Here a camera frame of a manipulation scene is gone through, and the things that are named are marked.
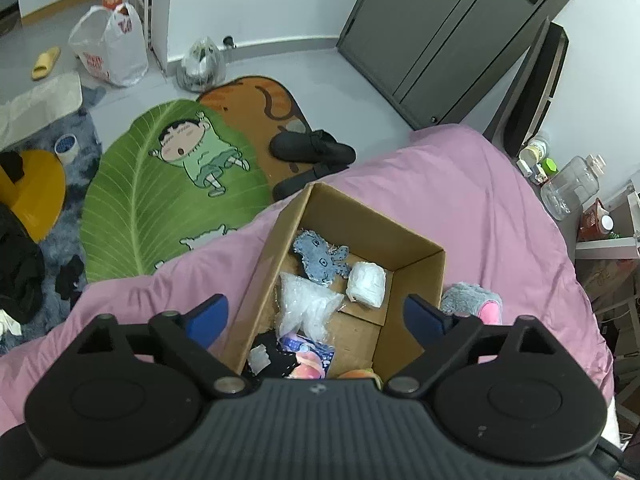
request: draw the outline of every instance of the white wrapped item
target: white wrapped item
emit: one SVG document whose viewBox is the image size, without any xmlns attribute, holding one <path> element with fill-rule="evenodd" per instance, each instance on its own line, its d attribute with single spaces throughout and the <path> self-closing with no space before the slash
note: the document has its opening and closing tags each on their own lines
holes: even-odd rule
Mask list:
<svg viewBox="0 0 640 480">
<path fill-rule="evenodd" d="M 347 297 L 366 306 L 380 308 L 385 299 L 385 269 L 370 262 L 353 264 L 347 282 Z"/>
<path fill-rule="evenodd" d="M 305 335 L 318 343 L 327 339 L 326 324 L 338 310 L 343 294 L 306 278 L 280 273 L 280 323 L 278 339 L 302 327 Z"/>
</svg>

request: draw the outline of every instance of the green leaf rug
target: green leaf rug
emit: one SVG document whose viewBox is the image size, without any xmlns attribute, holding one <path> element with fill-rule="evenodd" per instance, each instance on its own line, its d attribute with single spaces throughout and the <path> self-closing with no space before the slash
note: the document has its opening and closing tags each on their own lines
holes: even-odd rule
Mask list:
<svg viewBox="0 0 640 480">
<path fill-rule="evenodd" d="M 89 282 L 151 274 L 271 203 L 246 137 L 200 103 L 152 108 L 102 156 L 80 237 Z"/>
</svg>

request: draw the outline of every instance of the yellow slipper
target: yellow slipper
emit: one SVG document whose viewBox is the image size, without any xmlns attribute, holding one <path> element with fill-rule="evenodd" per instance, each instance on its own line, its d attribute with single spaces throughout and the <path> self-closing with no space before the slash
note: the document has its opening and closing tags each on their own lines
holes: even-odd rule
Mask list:
<svg viewBox="0 0 640 480">
<path fill-rule="evenodd" d="M 59 57 L 60 47 L 58 46 L 53 46 L 46 52 L 40 54 L 36 64 L 33 66 L 33 70 L 31 70 L 31 79 L 38 81 L 48 76 Z"/>
</svg>

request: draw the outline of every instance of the yellow stool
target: yellow stool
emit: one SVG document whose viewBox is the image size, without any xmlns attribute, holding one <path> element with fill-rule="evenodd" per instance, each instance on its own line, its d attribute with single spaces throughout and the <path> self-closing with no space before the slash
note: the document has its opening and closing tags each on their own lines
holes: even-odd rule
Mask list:
<svg viewBox="0 0 640 480">
<path fill-rule="evenodd" d="M 53 153 L 21 152 L 22 177 L 15 184 L 0 168 L 0 202 L 20 219 L 33 241 L 43 240 L 58 220 L 65 199 L 65 170 Z"/>
</svg>

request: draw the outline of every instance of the plastic bag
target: plastic bag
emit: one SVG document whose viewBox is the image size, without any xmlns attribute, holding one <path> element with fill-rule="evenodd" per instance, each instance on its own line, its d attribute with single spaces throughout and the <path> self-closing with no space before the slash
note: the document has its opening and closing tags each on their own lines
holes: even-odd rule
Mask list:
<svg viewBox="0 0 640 480">
<path fill-rule="evenodd" d="M 224 82 L 225 57 L 211 38 L 200 38 L 178 67 L 178 85 L 191 92 L 206 92 Z"/>
<path fill-rule="evenodd" d="M 356 262 L 349 274 L 347 297 L 372 308 L 385 299 L 385 269 L 370 262 Z"/>
<path fill-rule="evenodd" d="M 117 86 L 135 85 L 149 68 L 142 23 L 128 3 L 91 7 L 71 31 L 69 46 L 89 74 Z"/>
<path fill-rule="evenodd" d="M 344 295 L 288 272 L 280 273 L 280 285 L 278 339 L 302 327 L 312 341 L 326 342 L 325 325 L 340 307 Z"/>
</svg>

